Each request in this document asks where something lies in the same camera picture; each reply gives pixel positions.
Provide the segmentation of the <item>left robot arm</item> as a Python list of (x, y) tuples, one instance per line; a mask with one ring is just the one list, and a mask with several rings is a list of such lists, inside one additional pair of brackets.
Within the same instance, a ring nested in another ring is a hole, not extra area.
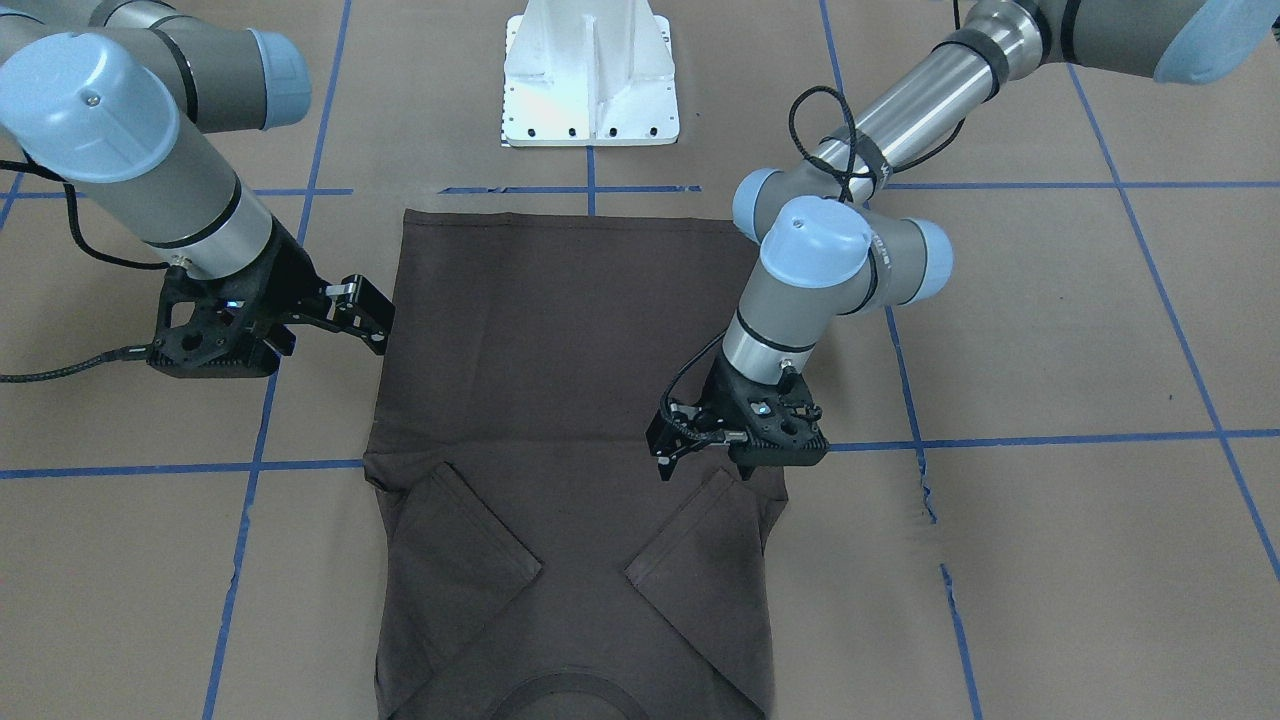
[(733, 196), (733, 223), (758, 260), (700, 397), (669, 392), (646, 442), (663, 480), (680, 459), (723, 446), (754, 468), (812, 466), (829, 450), (804, 379), (836, 316), (936, 296), (954, 269), (945, 231), (867, 208), (891, 179), (932, 159), (1005, 86), (1062, 63), (1166, 85), (1207, 85), (1238, 68), (1277, 19), (1275, 1), (978, 1), (931, 54), (867, 109), (836, 95), (844, 124), (803, 164), (764, 168)]

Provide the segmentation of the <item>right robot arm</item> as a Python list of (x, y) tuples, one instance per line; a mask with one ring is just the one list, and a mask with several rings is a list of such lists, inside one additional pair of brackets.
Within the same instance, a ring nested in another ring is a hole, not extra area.
[(224, 29), (164, 1), (5, 1), (4, 168), (61, 184), (72, 238), (88, 251), (86, 196), (156, 255), (154, 338), (52, 372), (143, 360), (177, 378), (260, 378), (294, 351), (293, 324), (387, 351), (396, 309), (361, 275), (332, 284), (211, 133), (306, 117), (311, 79), (289, 38)]

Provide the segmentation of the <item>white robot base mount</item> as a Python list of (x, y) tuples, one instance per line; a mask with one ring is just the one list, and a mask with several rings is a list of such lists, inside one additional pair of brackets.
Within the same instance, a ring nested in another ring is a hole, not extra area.
[(506, 22), (508, 147), (676, 143), (669, 20), (648, 1), (530, 1)]

